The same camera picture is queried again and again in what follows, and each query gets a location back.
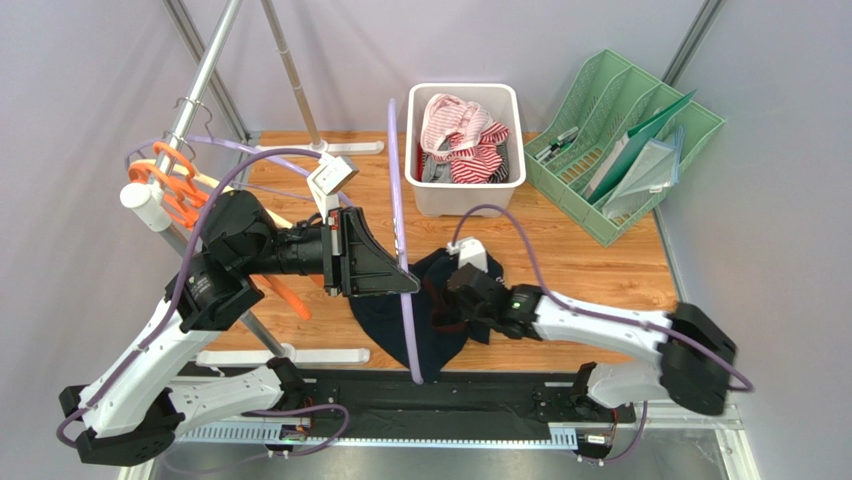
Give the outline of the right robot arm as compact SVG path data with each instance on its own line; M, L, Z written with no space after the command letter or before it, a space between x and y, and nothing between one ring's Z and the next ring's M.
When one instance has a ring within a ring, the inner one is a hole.
M705 416L724 412L737 347L693 304L673 311L616 308L537 285L507 288L472 265L452 274L445 295L461 320L512 339L581 343L629 356L581 367L572 393L589 402L614 409L671 400Z

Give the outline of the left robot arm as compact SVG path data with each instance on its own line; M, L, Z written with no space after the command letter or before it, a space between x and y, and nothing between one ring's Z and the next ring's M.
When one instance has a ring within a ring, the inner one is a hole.
M332 296L414 293L419 280L373 237L358 207L315 214L280 228L243 190L210 200L192 237L202 250L184 262L133 344L97 381L60 394L71 441L86 464L135 466L198 427L241 414L300 415L305 382L289 359L234 377L178 387L174 377L263 298L257 275L317 275Z

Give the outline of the orange plastic hanger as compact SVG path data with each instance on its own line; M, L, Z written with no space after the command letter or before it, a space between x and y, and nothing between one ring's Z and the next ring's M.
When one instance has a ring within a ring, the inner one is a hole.
M178 225L192 230L200 217L201 208L209 199L209 194L198 187L196 180L208 187L217 186L218 181L199 173L194 168L187 169L181 165L176 167L177 172L171 174L168 180L164 174L157 174L154 170L153 159L137 160L128 168L128 178L133 183L142 183L150 177L164 180L166 184L164 202L167 205L167 213ZM302 320L312 318L310 308L278 277L253 275L252 280L285 300Z

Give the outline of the grey garment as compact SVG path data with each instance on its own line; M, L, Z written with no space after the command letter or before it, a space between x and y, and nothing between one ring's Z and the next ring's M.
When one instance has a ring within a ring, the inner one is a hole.
M424 183L453 184L455 182L452 174L451 160L436 160L432 155L423 153L421 155L420 181Z

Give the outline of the red white striped top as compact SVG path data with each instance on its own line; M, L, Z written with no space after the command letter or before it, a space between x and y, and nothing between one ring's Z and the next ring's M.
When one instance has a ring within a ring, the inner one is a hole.
M421 155L427 153L452 161L453 184L491 184L488 179L501 162L496 146L507 144L510 133L479 103L436 94L423 115L419 171Z

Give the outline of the black white striped top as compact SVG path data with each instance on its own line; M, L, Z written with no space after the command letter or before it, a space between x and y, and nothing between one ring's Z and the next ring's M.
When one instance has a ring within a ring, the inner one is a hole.
M498 144L496 146L496 153L498 154L501 162L488 179L488 182L491 184L505 183L508 181L510 175L510 160L507 144Z

